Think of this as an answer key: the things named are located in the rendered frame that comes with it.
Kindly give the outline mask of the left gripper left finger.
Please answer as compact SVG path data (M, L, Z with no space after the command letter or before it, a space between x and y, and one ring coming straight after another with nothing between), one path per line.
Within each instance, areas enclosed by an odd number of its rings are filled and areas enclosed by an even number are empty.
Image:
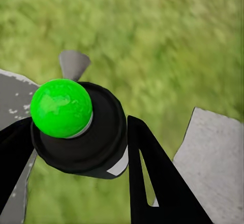
M32 121L25 118L0 131L0 214L34 150Z

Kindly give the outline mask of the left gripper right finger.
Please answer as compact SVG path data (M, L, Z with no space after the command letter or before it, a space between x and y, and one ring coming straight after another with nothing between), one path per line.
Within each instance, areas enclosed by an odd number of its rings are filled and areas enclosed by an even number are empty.
M147 124L127 118L131 224L213 224ZM142 152L159 206L147 203Z

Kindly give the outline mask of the insectifuge atomizer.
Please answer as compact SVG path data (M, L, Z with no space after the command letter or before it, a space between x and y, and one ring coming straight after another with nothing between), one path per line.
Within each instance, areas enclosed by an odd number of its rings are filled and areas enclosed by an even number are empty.
M100 179L120 177L129 166L127 118L108 89L78 82L89 57L61 51L64 78L42 84L32 97L32 143L38 155L64 173Z

